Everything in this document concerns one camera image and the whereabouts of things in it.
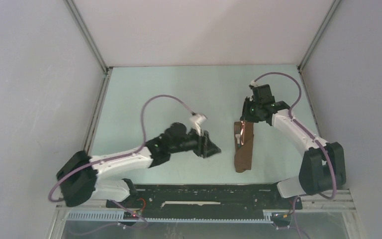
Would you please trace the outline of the brown cloth napkin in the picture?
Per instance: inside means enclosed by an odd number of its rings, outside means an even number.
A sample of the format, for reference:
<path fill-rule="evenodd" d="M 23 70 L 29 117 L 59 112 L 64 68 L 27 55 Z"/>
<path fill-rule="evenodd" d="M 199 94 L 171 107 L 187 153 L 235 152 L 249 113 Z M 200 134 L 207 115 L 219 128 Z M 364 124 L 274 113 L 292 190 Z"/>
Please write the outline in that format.
<path fill-rule="evenodd" d="M 234 167 L 237 173 L 252 169 L 254 145 L 254 124 L 245 121 L 244 144 L 237 148 L 235 144 Z"/>

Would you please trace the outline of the brown wooden knife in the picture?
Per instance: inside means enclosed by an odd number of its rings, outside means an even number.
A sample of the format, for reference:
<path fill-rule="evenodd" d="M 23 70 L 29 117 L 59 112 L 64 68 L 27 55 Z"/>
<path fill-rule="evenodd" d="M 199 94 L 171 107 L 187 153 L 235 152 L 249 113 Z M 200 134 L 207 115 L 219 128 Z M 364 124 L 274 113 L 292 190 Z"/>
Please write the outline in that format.
<path fill-rule="evenodd" d="M 239 146 L 240 147 L 244 144 L 244 134 L 245 134 L 245 122 L 241 121 L 240 139 L 239 139 Z"/>

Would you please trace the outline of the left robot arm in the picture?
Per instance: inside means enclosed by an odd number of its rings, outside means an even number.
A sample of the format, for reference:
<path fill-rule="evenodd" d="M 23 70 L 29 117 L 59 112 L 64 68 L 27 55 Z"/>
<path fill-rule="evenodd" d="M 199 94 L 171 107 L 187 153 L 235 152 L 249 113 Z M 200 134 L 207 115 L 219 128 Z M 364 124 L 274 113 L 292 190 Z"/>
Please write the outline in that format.
<path fill-rule="evenodd" d="M 137 202 L 132 181 L 123 178 L 119 182 L 110 182 L 109 178 L 131 170 L 159 166 L 168 162 L 172 154 L 188 151 L 200 158 L 221 153 L 221 149 L 210 140 L 208 131 L 187 130 L 179 122 L 129 151 L 100 156 L 78 151 L 56 174 L 61 200 L 68 207 L 77 207 L 88 200 L 114 200 L 125 207 L 132 207 Z"/>

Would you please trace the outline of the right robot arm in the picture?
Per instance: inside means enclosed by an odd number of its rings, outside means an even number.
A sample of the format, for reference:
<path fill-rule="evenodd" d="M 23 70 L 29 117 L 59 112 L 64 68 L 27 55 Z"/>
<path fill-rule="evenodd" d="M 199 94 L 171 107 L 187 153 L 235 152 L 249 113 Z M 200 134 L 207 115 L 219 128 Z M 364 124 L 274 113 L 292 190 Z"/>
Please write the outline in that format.
<path fill-rule="evenodd" d="M 292 141 L 302 156 L 299 174 L 277 183 L 269 200 L 275 208 L 282 208 L 289 198 L 321 194 L 346 184 L 346 168 L 343 146 L 329 143 L 306 128 L 292 115 L 290 106 L 276 101 L 269 85 L 250 86 L 252 96 L 243 104 L 241 120 L 266 122 Z"/>

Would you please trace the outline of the fork with dark handle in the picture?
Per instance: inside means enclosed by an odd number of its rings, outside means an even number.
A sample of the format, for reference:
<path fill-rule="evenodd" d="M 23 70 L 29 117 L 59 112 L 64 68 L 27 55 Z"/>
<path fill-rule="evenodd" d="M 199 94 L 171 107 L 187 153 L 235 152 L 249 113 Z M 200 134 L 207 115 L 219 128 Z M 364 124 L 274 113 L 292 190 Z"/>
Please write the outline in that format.
<path fill-rule="evenodd" d="M 243 125 L 241 121 L 236 121 L 234 123 L 234 137 L 237 148 L 242 146 L 242 127 Z"/>

